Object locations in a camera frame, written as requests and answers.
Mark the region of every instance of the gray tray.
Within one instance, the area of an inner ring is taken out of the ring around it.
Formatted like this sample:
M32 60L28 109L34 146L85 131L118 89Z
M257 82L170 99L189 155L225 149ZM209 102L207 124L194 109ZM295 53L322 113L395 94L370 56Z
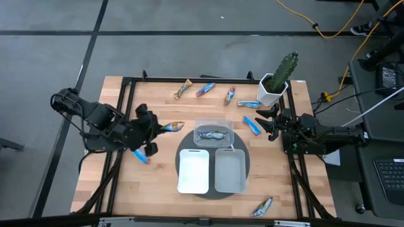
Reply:
M218 192L246 191L246 155L241 149L216 150L215 189Z

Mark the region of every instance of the round gray platform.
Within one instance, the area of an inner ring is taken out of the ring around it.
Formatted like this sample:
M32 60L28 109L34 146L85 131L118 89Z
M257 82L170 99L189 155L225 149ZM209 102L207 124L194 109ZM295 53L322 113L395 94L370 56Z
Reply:
M250 155L248 153L247 147L242 141L242 139L234 133L234 149L241 149L246 154L246 177L250 171ZM209 191L205 194L195 194L204 199L224 199L231 196L233 193L223 193L218 192L215 189L215 153L218 148L199 148L194 143L194 131L188 133L178 146L177 153L175 154L175 169L177 174L179 173L179 152L182 149L205 149L209 152Z

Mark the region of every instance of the gray floor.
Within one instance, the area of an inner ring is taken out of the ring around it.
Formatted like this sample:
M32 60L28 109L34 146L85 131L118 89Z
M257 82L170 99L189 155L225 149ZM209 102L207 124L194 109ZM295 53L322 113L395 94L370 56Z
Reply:
M315 0L283 2L335 31L349 19L357 4ZM101 0L0 0L0 30L92 30ZM354 19L361 24L373 9L365 4ZM311 26L275 1L146 1L110 0L101 30L266 30L311 31ZM0 219L25 218L48 162L62 117L49 106L51 94L74 86L90 37L0 36L0 137L22 143L26 149L0 154ZM347 62L362 37L325 40L319 37L239 36L125 36L98 37L81 95L98 100L104 76L198 77L210 74L256 79L273 72L291 51L300 59L292 79L307 81L311 99L338 89ZM372 38L361 56L385 40ZM342 91L341 99L353 93ZM354 100L336 105L318 118L324 125L340 125L356 117ZM69 131L44 215L69 212L83 155L78 133ZM339 217L347 221L403 226L404 221L358 215L361 201L355 183L331 180Z

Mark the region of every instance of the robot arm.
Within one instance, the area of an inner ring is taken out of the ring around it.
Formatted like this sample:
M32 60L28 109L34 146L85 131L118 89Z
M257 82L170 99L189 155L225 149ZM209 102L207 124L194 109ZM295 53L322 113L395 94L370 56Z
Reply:
M81 136L87 150L114 150L122 146L132 151L146 145L145 153L151 156L157 152L157 145L151 141L166 132L158 124L157 116L141 104L136 110L137 119L126 120L125 115L108 104L88 102L78 96L74 89L62 89L52 96L51 107L60 114L81 117ZM84 122L90 132L84 132Z
M292 120L290 109L283 110L278 115L279 104L270 110L257 110L265 118L272 117L272 121L259 118L255 120L271 135L274 141L279 130L283 132L284 150L293 154L329 154L348 144L365 145L362 128L355 127L327 127L319 123L314 116L304 113L297 120Z

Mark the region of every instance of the black keyboard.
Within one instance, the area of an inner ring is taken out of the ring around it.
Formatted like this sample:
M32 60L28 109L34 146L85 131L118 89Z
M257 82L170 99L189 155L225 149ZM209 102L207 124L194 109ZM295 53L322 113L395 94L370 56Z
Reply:
M374 165L387 200L404 205L404 159L374 160Z

